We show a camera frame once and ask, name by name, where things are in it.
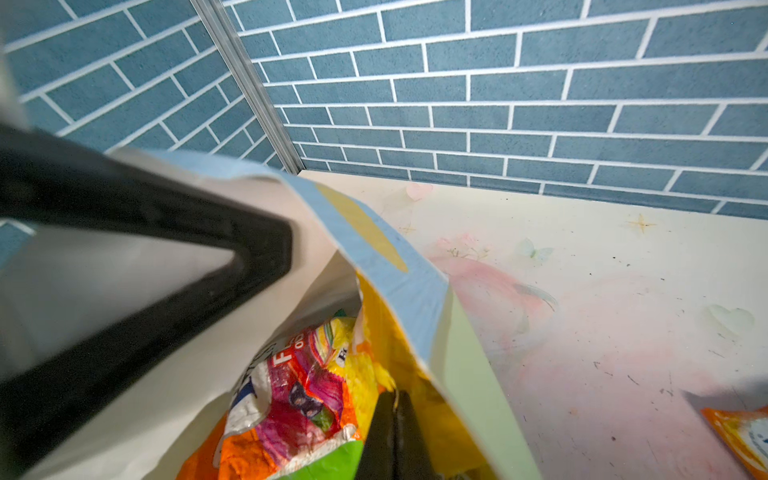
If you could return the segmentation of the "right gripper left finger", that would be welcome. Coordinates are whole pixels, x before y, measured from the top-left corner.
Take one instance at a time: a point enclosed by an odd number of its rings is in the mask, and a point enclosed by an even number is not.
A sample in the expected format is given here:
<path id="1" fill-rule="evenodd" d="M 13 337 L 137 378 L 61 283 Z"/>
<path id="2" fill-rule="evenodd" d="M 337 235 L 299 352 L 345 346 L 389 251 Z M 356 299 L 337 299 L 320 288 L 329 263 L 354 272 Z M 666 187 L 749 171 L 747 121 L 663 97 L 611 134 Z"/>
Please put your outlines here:
<path id="1" fill-rule="evenodd" d="M 393 392 L 379 395 L 368 436 L 355 474 L 356 480 L 395 478 L 395 423 Z"/>

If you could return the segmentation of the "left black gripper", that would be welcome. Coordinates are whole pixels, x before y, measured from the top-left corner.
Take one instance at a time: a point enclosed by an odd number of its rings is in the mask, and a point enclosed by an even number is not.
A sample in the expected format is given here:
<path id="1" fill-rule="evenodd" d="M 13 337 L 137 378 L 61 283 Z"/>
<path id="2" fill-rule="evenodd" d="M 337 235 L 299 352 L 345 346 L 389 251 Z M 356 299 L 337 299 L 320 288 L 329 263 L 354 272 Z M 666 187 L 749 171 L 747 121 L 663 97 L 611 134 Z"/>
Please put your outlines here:
<path id="1" fill-rule="evenodd" d="M 1 473 L 285 276 L 289 223 L 35 130 L 1 130 Z"/>

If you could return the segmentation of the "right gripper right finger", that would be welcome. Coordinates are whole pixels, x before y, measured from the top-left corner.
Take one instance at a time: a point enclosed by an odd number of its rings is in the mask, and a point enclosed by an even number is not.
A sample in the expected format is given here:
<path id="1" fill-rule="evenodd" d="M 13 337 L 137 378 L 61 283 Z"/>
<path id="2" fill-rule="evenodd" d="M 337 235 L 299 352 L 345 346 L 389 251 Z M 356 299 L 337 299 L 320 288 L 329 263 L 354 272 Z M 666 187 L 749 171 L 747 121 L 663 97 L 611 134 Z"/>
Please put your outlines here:
<path id="1" fill-rule="evenodd" d="M 396 394 L 394 434 L 394 478 L 438 479 L 410 395 L 403 390 Z"/>

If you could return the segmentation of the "yellow snack packet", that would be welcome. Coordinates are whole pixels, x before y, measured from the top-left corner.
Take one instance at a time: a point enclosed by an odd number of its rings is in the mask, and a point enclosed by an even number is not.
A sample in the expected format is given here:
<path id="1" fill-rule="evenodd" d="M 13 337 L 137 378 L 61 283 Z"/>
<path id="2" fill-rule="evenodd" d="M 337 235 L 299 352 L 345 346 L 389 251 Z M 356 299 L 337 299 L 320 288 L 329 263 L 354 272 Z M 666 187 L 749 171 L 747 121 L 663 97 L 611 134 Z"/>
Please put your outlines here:
<path id="1" fill-rule="evenodd" d="M 403 390 L 410 395 L 432 465 L 438 479 L 493 479 L 485 461 L 460 419 L 420 370 L 405 336 L 375 289 L 358 278 L 362 308 L 356 328 L 363 341 L 360 352 L 371 356 L 379 395 Z"/>

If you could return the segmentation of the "colourful paper gift bag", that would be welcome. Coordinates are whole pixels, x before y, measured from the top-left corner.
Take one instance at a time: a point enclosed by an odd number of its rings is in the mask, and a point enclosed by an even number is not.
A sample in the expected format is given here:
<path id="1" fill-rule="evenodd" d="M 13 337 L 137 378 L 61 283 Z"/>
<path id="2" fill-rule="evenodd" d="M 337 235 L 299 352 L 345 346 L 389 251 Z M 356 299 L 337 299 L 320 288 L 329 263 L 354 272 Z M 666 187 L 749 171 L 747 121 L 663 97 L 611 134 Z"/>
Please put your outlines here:
<path id="1" fill-rule="evenodd" d="M 261 353 L 338 315 L 359 318 L 363 277 L 411 355 L 495 473 L 540 471 L 447 277 L 369 207 L 269 167 L 124 148 L 115 160 L 257 207 L 293 230 L 289 272 L 153 368 L 29 471 L 32 479 L 180 479 Z"/>

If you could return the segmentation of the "orange snack packet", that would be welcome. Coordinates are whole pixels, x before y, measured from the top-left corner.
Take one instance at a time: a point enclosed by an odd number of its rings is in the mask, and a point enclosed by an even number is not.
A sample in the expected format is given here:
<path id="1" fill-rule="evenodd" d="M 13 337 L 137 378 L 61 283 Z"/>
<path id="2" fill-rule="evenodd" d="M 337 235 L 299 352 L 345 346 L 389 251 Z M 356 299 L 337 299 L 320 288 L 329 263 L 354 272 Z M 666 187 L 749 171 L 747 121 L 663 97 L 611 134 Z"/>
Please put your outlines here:
<path id="1" fill-rule="evenodd" d="M 754 479 L 767 478 L 766 406 L 755 411 L 705 408 L 701 414 Z"/>

